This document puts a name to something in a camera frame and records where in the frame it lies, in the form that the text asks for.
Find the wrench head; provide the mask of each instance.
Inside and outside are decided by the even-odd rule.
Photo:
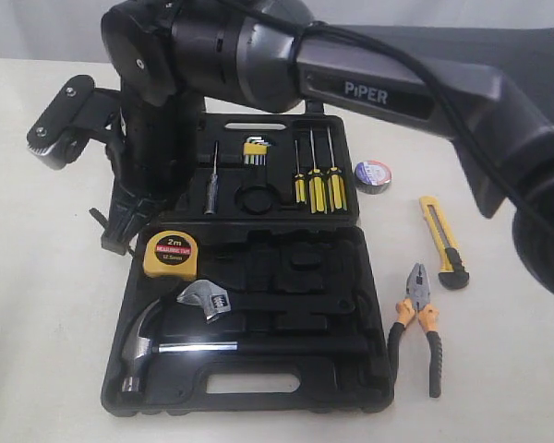
[[[232,311],[228,292],[209,280],[197,280],[176,297],[182,305],[199,306],[208,323]]]

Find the black cable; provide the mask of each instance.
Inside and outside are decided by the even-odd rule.
[[[368,37],[351,30],[337,28],[325,23],[313,23],[311,26],[296,25],[286,20],[276,18],[252,9],[239,3],[237,0],[216,0],[220,4],[229,7],[241,14],[254,18],[263,25],[270,26],[282,32],[303,38],[307,36],[328,36],[339,42],[352,44],[365,50],[383,54],[396,60],[401,65],[411,70],[428,87],[433,99],[445,113],[448,123],[452,127],[457,138],[463,143],[470,155],[475,159],[480,169],[490,180],[511,200],[514,206],[526,217],[541,227],[547,234],[554,238],[554,227],[536,209],[534,209],[507,180],[500,174],[500,170],[494,165],[489,156],[480,149],[480,145],[472,130],[462,118],[457,106],[450,98],[446,87],[438,77],[422,62],[401,49],[387,44],[379,39]]]

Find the yellow utility knife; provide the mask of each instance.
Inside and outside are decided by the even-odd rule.
[[[440,203],[434,197],[419,199],[428,229],[433,235],[435,247],[441,256],[440,282],[447,289],[463,289],[470,282],[470,274],[466,272],[458,245],[453,237],[450,225],[445,219]]]

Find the yellow screwdriver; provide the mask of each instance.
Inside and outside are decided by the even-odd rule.
[[[297,140],[295,141],[295,203],[298,205],[305,205],[307,203],[306,198],[306,179],[299,168],[299,146]]]
[[[312,149],[312,161],[314,169],[307,173],[310,188],[310,209],[313,214],[319,212],[326,214],[326,189],[322,172],[316,164],[316,145],[314,143],[314,131],[310,128],[310,148]]]
[[[344,193],[343,171],[334,162],[331,127],[327,126],[326,130],[329,136],[329,149],[331,150],[331,168],[326,174],[329,185],[329,202],[331,212],[338,212],[347,210],[347,197]]]

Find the tape measure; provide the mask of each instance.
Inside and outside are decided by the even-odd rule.
[[[197,279],[197,242],[188,233],[164,231],[146,246],[144,272],[148,277],[174,275],[185,281]]]

